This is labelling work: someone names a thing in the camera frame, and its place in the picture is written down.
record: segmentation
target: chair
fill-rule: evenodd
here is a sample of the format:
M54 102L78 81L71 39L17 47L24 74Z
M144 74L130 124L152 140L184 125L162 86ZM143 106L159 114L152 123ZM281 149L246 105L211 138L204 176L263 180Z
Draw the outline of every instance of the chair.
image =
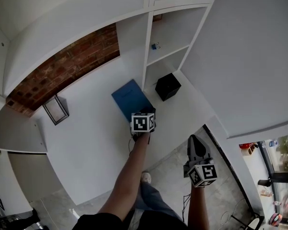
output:
M240 221L239 219L235 218L233 215L231 215L231 217L233 217L237 222L241 223L244 230L258 230L262 224L262 222L264 221L264 217L258 215L257 213L253 212L254 215L256 215L255 219L253 219L249 224L245 224L242 221Z

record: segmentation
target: person's left arm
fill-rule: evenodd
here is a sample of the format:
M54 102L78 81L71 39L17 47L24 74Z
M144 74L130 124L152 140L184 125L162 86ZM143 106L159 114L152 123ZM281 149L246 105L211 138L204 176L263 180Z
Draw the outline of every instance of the person's left arm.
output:
M110 213L122 221L135 203L145 160L150 133L143 133L136 141L132 153L121 170L113 191L99 213Z

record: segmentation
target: tile floor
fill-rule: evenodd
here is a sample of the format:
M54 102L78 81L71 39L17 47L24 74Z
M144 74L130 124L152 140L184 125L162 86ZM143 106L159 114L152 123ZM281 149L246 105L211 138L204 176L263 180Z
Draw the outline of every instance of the tile floor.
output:
M240 224L228 217L235 209L235 216L244 222L250 220L247 205L243 195L234 180L230 170L203 128L196 134L208 143L212 156L218 168L218 180L205 188L205 198L209 215L210 229L238 230ZM191 190L191 182L182 176L182 166L187 161L187 142L177 147L167 157L149 169L152 175L152 186L158 189L164 201L182 217L183 196ZM61 189L41 200L31 203L41 219L40 224L47 225L50 230L71 230L77 222L77 217L83 214L96 214L109 197L110 192L75 205L64 189ZM186 208L184 216L188 218ZM31 213L23 213L20 218L26 218ZM38 225L28 230L39 229Z

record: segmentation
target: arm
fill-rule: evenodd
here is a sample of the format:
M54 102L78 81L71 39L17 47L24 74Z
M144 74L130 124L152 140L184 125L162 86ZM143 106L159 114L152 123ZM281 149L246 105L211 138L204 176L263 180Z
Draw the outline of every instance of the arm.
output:
M188 216L188 228L209 230L209 221L203 187L192 186Z
M109 199L99 213L116 215L122 221L126 218L138 194L149 135L149 133L143 133L136 141Z

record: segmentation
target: brick wall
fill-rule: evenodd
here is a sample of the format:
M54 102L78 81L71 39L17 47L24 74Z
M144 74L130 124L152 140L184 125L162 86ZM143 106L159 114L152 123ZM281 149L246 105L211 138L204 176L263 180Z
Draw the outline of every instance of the brick wall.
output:
M31 72L7 97L6 105L31 116L53 95L120 55L116 26L106 26L56 53Z

